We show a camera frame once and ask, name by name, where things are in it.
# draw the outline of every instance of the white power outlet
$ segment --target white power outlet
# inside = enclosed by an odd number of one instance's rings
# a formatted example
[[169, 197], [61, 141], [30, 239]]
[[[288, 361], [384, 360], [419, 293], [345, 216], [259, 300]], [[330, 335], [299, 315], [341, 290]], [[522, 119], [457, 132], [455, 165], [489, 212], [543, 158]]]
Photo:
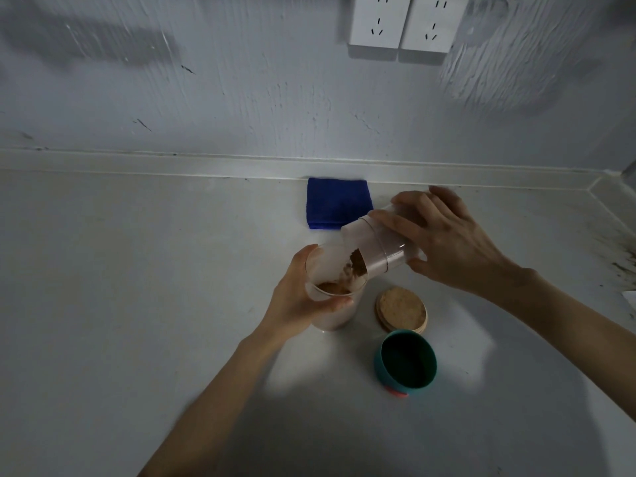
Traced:
[[469, 0], [413, 0], [400, 48], [448, 53]]
[[351, 45], [398, 48], [411, 0], [354, 0]]

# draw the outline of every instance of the wooden lid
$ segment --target wooden lid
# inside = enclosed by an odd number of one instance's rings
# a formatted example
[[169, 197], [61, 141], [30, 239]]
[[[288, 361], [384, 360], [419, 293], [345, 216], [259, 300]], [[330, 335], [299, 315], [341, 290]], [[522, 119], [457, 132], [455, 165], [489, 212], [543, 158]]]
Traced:
[[421, 333], [428, 317], [422, 300], [413, 292], [398, 286], [387, 289], [375, 301], [375, 315], [386, 331], [410, 329]]

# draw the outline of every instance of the clear plastic container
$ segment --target clear plastic container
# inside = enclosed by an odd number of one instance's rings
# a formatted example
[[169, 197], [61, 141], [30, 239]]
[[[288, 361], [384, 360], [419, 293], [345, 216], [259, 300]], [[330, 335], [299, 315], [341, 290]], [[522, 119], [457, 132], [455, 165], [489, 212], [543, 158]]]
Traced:
[[[413, 207], [390, 204], [383, 209], [406, 217], [420, 226], [426, 224], [424, 218]], [[353, 223], [342, 226], [340, 233], [349, 254], [355, 249], [360, 249], [369, 279], [386, 273], [420, 254], [420, 249], [411, 240], [369, 216], [362, 216]]]
[[354, 278], [349, 286], [350, 292], [346, 294], [331, 294], [317, 287], [325, 282], [338, 281], [350, 256], [351, 251], [347, 252], [344, 245], [328, 244], [317, 247], [307, 257], [305, 288], [311, 299], [322, 301], [332, 296], [349, 296], [354, 300], [350, 306], [314, 320], [313, 325], [323, 331], [334, 331], [345, 326], [354, 317], [362, 298], [368, 280], [366, 275]]

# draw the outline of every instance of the person's right arm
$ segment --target person's right arm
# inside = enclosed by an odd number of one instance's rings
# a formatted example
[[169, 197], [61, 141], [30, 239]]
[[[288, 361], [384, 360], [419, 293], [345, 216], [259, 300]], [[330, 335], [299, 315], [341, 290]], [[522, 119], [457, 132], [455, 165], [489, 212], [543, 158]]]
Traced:
[[453, 191], [429, 189], [401, 192], [392, 200], [414, 206], [425, 227], [386, 211], [370, 212], [424, 251], [426, 261], [412, 259], [411, 269], [519, 318], [636, 420], [636, 335], [504, 256]]

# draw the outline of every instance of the person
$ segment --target person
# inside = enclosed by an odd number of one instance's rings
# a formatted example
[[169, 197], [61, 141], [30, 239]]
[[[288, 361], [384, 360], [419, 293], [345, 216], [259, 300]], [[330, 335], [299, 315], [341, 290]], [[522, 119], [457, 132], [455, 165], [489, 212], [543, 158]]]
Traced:
[[[370, 216], [414, 241], [426, 259], [410, 268], [432, 280], [488, 299], [544, 337], [636, 420], [636, 335], [504, 256], [455, 192], [401, 192], [393, 203], [415, 207], [425, 227], [383, 210]], [[214, 468], [223, 445], [267, 361], [318, 315], [352, 301], [312, 301], [305, 291], [302, 248], [274, 289], [265, 316], [203, 393], [187, 408], [139, 477], [195, 476]]]

